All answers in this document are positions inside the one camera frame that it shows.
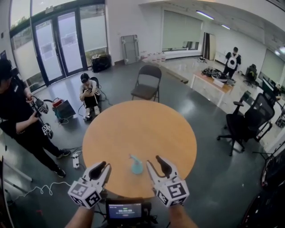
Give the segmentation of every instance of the person in white vest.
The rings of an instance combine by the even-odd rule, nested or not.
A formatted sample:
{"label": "person in white vest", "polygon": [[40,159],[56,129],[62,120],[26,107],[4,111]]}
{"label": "person in white vest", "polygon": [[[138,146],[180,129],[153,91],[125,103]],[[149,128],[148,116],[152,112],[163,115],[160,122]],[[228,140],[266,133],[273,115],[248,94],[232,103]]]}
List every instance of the person in white vest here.
{"label": "person in white vest", "polygon": [[224,74],[228,74],[230,78],[232,78],[235,73],[238,65],[241,64],[241,56],[238,54],[239,49],[235,47],[233,52],[228,52],[226,55],[227,63],[224,68]]}

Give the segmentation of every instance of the ceiling light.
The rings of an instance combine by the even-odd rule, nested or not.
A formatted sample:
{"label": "ceiling light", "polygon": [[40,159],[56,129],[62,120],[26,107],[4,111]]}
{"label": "ceiling light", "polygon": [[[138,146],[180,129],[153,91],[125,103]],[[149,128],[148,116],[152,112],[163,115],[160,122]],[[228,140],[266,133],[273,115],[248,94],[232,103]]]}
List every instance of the ceiling light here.
{"label": "ceiling light", "polygon": [[205,16],[205,17],[207,17],[207,18],[211,19],[211,20],[213,20],[213,19],[214,19],[213,17],[211,17],[211,16],[209,16],[209,15],[207,15],[207,14],[205,14],[205,13],[201,12],[201,11],[196,10],[196,13],[201,14],[201,15],[203,15],[203,16]]}
{"label": "ceiling light", "polygon": [[222,24],[222,26],[223,26],[224,28],[226,28],[226,29],[230,29],[228,26],[225,26],[225,25],[223,25],[223,24]]}
{"label": "ceiling light", "polygon": [[280,51],[282,52],[282,54],[285,54],[285,47],[280,47]]}

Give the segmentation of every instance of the window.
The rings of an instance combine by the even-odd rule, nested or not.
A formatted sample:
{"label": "window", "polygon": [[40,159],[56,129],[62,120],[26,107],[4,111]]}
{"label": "window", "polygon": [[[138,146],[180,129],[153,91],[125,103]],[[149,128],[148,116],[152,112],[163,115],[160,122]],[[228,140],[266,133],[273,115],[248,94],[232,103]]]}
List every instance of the window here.
{"label": "window", "polygon": [[105,6],[100,4],[81,7],[80,19],[85,57],[89,67],[92,56],[108,53]]}
{"label": "window", "polygon": [[30,0],[11,0],[11,24],[13,29],[30,18]]}
{"label": "window", "polygon": [[279,83],[282,76],[284,62],[273,52],[266,50],[266,55],[263,61],[261,72],[264,75],[273,80],[276,83]]}
{"label": "window", "polygon": [[51,6],[58,6],[67,2],[72,2],[74,0],[33,0],[32,1],[32,16],[40,13],[46,8],[50,8]]}
{"label": "window", "polygon": [[202,21],[183,14],[164,11],[163,51],[197,50]]}
{"label": "window", "polygon": [[30,86],[31,91],[44,85],[44,79],[37,62],[32,41],[31,27],[27,27],[15,36],[12,40],[12,49],[18,70],[23,81]]}

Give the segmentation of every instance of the white cable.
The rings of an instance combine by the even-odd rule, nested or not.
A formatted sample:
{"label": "white cable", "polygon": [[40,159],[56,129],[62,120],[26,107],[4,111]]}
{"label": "white cable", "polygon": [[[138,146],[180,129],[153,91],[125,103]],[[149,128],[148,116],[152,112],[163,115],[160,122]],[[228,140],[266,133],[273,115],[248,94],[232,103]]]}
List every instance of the white cable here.
{"label": "white cable", "polygon": [[[53,185],[53,184],[61,184],[61,183],[65,183],[65,184],[67,184],[69,187],[71,187],[71,185],[68,184],[68,183],[66,183],[66,182],[60,182],[60,183],[53,182],[53,183],[50,185],[50,187],[48,187],[47,185],[44,185],[42,188],[39,188],[38,186],[36,186],[33,190],[29,191],[27,194],[31,193],[32,191],[36,190],[37,188],[40,189],[41,194],[44,194],[43,188],[44,188],[44,187],[47,187],[48,190],[49,190],[49,195],[53,195],[53,192],[52,192],[52,190],[51,190],[52,185]],[[18,196],[17,198],[14,199],[13,203],[15,203],[15,201],[16,201],[17,199],[19,199],[20,197],[26,197],[27,194]]]}

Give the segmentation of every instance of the round wooden table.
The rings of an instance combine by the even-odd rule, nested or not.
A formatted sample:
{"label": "round wooden table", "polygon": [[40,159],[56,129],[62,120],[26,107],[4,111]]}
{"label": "round wooden table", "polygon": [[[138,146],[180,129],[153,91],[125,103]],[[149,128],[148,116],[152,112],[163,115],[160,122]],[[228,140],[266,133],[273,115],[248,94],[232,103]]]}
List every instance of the round wooden table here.
{"label": "round wooden table", "polygon": [[[107,190],[129,198],[149,198],[154,193],[146,161],[163,175],[155,156],[165,157],[185,179],[193,168],[197,144],[180,113],[160,103],[139,100],[114,105],[99,114],[85,133],[82,150],[87,167],[101,161],[111,164]],[[143,162],[142,174],[132,173],[130,155]]]}

